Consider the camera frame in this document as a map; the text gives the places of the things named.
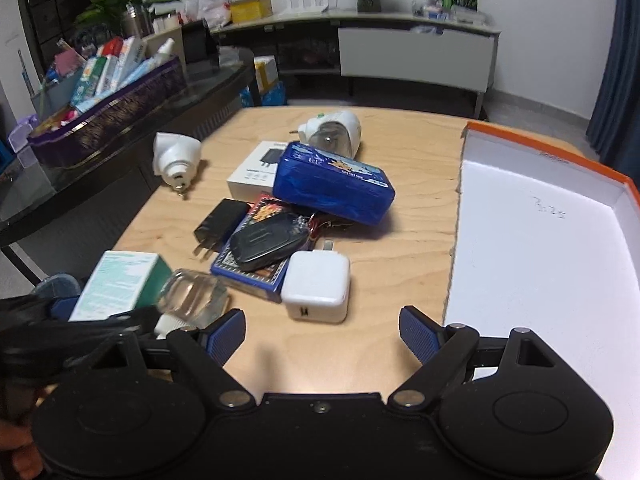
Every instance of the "blue tissue pack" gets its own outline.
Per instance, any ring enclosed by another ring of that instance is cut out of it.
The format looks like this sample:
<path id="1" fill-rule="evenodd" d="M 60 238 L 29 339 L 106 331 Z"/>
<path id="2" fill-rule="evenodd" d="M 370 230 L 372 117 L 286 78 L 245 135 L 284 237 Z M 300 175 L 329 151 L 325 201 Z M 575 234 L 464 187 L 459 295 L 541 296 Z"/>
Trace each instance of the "blue tissue pack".
<path id="1" fill-rule="evenodd" d="M 273 194 L 366 225 L 379 223 L 396 196 L 379 168 L 300 142 L 280 157 Z"/>

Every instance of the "purple basket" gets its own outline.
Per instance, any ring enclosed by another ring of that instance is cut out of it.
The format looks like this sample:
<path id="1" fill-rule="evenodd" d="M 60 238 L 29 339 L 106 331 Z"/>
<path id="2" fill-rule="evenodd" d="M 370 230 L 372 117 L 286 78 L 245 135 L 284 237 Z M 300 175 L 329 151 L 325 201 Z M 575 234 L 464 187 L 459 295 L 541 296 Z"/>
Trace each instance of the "purple basket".
<path id="1" fill-rule="evenodd" d="M 186 87 L 177 57 L 110 95 L 66 126 L 28 137 L 38 160 L 48 168 L 72 169 L 126 144 L 133 126 Z"/>

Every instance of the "curtain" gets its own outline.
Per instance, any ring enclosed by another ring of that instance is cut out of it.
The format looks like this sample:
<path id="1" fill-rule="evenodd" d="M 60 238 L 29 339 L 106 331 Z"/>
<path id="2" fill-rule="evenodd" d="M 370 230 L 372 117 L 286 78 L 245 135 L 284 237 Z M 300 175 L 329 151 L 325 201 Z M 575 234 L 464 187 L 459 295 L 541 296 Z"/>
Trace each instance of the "curtain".
<path id="1" fill-rule="evenodd" d="M 640 186 L 640 0 L 617 0 L 609 59 L 587 138 L 603 164 Z"/>

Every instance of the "white charger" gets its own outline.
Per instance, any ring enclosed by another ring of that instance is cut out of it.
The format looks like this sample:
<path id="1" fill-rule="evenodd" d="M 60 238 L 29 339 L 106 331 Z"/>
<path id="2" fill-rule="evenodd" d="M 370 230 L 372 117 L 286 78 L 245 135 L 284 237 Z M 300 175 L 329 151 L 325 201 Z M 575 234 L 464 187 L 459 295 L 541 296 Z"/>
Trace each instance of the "white charger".
<path id="1" fill-rule="evenodd" d="M 351 263 L 333 248 L 327 240 L 323 250 L 293 253 L 280 293 L 289 317 L 323 323 L 347 317 Z"/>

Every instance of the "human hand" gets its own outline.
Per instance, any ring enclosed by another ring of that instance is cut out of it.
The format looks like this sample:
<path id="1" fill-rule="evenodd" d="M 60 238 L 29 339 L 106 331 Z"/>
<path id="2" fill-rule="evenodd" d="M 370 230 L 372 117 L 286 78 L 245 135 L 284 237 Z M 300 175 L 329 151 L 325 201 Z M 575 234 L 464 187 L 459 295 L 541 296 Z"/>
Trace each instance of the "human hand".
<path id="1" fill-rule="evenodd" d="M 0 451 L 13 451 L 12 463 L 22 480 L 33 480 L 42 472 L 42 459 L 29 428 L 0 420 Z"/>

